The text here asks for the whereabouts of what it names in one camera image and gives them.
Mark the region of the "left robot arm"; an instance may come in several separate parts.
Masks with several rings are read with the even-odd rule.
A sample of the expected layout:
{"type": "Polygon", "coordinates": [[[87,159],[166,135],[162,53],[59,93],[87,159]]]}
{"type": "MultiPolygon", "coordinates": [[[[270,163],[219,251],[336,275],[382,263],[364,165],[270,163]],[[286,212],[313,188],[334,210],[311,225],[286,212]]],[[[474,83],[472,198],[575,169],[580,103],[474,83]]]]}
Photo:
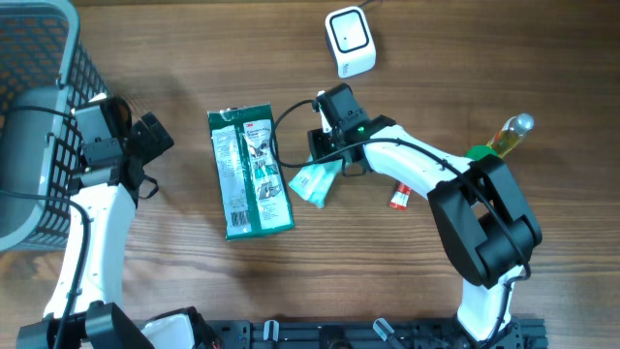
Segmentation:
{"type": "Polygon", "coordinates": [[[43,319],[19,329],[19,348],[149,348],[151,342],[122,310],[127,236],[148,179],[144,166],[173,145],[152,113],[133,121],[120,97],[74,109],[82,136],[71,172],[69,239],[58,282],[43,319]]]}

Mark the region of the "red stick sachet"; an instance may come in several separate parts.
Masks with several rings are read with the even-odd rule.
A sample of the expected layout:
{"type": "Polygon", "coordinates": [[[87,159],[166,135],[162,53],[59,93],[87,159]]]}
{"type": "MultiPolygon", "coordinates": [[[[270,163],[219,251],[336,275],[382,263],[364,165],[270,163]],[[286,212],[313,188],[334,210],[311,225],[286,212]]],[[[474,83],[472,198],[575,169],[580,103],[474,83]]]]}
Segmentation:
{"type": "Polygon", "coordinates": [[[403,184],[402,182],[397,182],[394,193],[388,205],[394,209],[406,210],[411,191],[412,189],[409,186],[403,184]]]}

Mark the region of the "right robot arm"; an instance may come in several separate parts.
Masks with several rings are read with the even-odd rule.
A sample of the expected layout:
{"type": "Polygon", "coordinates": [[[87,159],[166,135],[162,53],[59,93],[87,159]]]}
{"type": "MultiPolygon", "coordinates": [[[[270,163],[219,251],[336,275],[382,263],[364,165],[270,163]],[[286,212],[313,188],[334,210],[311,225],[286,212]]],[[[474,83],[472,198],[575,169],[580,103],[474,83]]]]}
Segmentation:
{"type": "Polygon", "coordinates": [[[505,162],[492,154],[451,155],[407,133],[393,119],[368,116],[341,83],[311,102],[322,126],[308,134],[314,161],[358,163],[423,197],[443,248],[464,281],[457,320],[480,347],[507,327],[512,289],[531,275],[542,229],[505,162]]]}

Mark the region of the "teal packet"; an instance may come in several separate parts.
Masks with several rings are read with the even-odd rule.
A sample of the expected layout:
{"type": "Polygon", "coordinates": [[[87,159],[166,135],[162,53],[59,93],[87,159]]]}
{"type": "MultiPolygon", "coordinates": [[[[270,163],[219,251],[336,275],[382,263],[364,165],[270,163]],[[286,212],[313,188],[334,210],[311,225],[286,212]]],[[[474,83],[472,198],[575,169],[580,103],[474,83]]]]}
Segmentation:
{"type": "Polygon", "coordinates": [[[304,201],[324,208],[329,189],[341,170],[341,160],[309,165],[294,176],[289,186],[304,201]]]}

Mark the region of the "green 3M product package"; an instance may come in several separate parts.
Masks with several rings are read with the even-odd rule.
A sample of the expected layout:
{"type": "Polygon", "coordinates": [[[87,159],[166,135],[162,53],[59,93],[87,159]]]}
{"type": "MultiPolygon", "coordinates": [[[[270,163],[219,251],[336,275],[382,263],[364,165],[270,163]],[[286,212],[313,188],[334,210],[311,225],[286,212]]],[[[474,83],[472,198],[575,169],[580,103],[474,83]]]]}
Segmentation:
{"type": "Polygon", "coordinates": [[[292,229],[286,183],[270,151],[271,105],[210,111],[207,121],[226,239],[261,238],[292,229]]]}

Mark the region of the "small yellow oil bottle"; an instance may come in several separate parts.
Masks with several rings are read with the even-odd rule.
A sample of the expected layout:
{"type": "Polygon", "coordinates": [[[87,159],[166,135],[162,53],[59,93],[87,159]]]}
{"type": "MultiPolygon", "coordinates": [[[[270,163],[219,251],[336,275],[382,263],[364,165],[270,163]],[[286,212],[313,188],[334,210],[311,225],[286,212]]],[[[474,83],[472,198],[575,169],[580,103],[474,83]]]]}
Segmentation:
{"type": "Polygon", "coordinates": [[[534,126],[534,117],[529,113],[513,116],[486,145],[503,158],[527,137],[534,126]]]}

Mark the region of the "white barcode scanner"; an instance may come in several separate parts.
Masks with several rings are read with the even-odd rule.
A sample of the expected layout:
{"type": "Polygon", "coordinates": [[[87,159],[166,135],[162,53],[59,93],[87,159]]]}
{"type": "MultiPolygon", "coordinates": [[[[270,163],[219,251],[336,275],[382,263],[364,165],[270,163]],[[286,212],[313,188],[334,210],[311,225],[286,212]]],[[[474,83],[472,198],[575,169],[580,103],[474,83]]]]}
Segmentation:
{"type": "Polygon", "coordinates": [[[325,18],[325,39],[340,79],[374,68],[377,50],[365,12],[360,6],[329,13],[325,18]]]}

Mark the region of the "grey plastic shopping basket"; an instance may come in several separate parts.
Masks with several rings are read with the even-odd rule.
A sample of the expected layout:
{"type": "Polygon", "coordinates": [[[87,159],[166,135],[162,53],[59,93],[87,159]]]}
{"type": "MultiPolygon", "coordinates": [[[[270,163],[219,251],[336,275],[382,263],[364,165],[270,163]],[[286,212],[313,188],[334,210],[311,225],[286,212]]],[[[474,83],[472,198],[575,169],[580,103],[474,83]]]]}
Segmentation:
{"type": "Polygon", "coordinates": [[[54,250],[81,135],[70,111],[108,86],[80,40],[69,1],[1,4],[1,247],[54,250]]]}

